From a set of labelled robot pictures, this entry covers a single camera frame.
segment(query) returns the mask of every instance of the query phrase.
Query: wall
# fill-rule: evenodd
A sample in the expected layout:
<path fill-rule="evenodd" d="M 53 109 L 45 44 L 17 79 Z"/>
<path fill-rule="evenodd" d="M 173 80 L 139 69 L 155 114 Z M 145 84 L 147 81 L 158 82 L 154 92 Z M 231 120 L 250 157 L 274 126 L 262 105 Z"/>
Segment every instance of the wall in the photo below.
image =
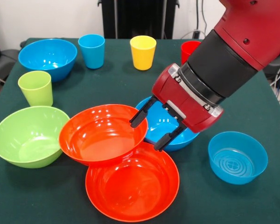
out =
<path fill-rule="evenodd" d="M 180 8 L 176 7 L 173 38 L 180 39 L 186 33 L 196 29 L 196 0 L 179 0 Z M 202 0 L 198 0 L 199 9 L 199 27 L 204 31 L 205 24 L 202 17 Z M 206 34 L 208 34 L 222 17 L 225 7 L 219 0 L 204 0 L 204 17 L 207 22 Z"/>
<path fill-rule="evenodd" d="M 173 38 L 196 28 L 196 0 L 179 0 Z M 224 13 L 219 0 L 204 0 L 207 33 Z M 200 13 L 200 29 L 204 29 Z M 97 0 L 0 0 L 0 49 L 19 49 L 29 37 L 103 35 L 101 6 Z"/>

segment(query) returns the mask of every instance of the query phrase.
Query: dark green tablecloth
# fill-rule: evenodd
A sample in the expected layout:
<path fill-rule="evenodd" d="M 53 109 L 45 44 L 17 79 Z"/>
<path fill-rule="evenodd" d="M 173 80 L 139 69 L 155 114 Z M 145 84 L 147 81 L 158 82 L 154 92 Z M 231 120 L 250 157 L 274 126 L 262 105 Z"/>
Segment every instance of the dark green tablecloth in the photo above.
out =
<path fill-rule="evenodd" d="M 77 39 L 70 41 L 77 46 Z M 145 72 L 133 67 L 128 40 L 106 40 L 105 64 L 98 70 L 87 69 L 79 51 L 69 77 L 53 84 L 53 106 L 70 117 L 101 104 L 136 106 L 151 95 L 162 70 L 180 62 L 181 43 L 158 41 L 154 64 Z M 17 63 L 0 94 L 0 121 L 28 106 L 17 86 L 23 73 L 25 69 Z M 213 127 L 188 147 L 170 153 L 180 172 L 180 190 L 173 204 L 148 223 L 280 224 L 280 106 L 264 74 L 257 74 L 222 106 L 225 114 Z M 227 184 L 210 169 L 208 142 L 229 130 L 255 137 L 269 156 L 266 171 L 247 185 Z M 19 168 L 0 158 L 0 224 L 118 223 L 88 200 L 86 170 L 64 154 L 41 169 Z"/>

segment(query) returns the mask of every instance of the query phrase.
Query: plastic bowl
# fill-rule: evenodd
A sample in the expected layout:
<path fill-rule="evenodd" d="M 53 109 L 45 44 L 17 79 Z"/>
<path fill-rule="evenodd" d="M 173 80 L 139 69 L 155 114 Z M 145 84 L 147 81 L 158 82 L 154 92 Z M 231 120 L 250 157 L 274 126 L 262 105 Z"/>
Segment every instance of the plastic bowl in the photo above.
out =
<path fill-rule="evenodd" d="M 100 105 L 72 117 L 59 136 L 61 149 L 84 165 L 110 165 L 130 156 L 147 132 L 145 119 L 137 128 L 129 120 L 137 109 L 127 105 Z"/>
<path fill-rule="evenodd" d="M 41 168 L 62 153 L 59 132 L 69 120 L 50 106 L 32 106 L 10 114 L 0 122 L 0 157 L 23 168 Z"/>
<path fill-rule="evenodd" d="M 28 70 L 48 72 L 52 82 L 67 77 L 77 57 L 77 48 L 69 41 L 45 39 L 24 47 L 19 53 L 19 62 Z"/>
<path fill-rule="evenodd" d="M 142 100 L 136 108 L 138 110 L 150 99 L 150 97 Z M 164 134 L 172 132 L 178 127 L 178 122 L 162 107 L 160 101 L 148 110 L 148 132 L 145 141 L 155 144 Z M 172 152 L 186 147 L 199 133 L 193 133 L 190 129 L 184 130 L 169 145 L 165 147 L 166 152 Z"/>
<path fill-rule="evenodd" d="M 210 167 L 223 181 L 246 184 L 267 167 L 263 146 L 251 136 L 240 132 L 223 132 L 209 143 Z"/>
<path fill-rule="evenodd" d="M 179 189 L 179 174 L 170 156 L 140 143 L 135 153 L 119 164 L 89 167 L 86 192 L 106 216 L 122 222 L 141 222 L 165 211 Z"/>

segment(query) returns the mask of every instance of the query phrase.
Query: light green bowl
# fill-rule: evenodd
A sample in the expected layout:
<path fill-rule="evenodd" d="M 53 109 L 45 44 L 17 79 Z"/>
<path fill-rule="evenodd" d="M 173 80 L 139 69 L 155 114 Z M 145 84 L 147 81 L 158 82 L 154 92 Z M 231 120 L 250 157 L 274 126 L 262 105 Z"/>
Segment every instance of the light green bowl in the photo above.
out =
<path fill-rule="evenodd" d="M 0 157 L 24 168 L 51 164 L 62 153 L 58 137 L 69 119 L 51 106 L 32 106 L 10 114 L 0 122 Z"/>

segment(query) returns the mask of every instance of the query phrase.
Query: red bowl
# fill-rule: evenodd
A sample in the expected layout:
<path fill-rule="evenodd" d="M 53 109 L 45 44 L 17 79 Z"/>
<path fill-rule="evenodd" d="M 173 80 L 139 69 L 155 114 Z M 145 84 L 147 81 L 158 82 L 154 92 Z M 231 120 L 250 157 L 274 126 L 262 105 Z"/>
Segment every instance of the red bowl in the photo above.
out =
<path fill-rule="evenodd" d="M 84 165 L 110 165 L 129 157 L 144 139 L 145 119 L 137 128 L 129 120 L 137 109 L 127 105 L 101 105 L 72 117 L 62 128 L 62 151 Z"/>
<path fill-rule="evenodd" d="M 165 211 L 179 189 L 170 156 L 142 142 L 128 159 L 109 167 L 89 167 L 86 192 L 101 213 L 122 222 L 141 222 Z"/>

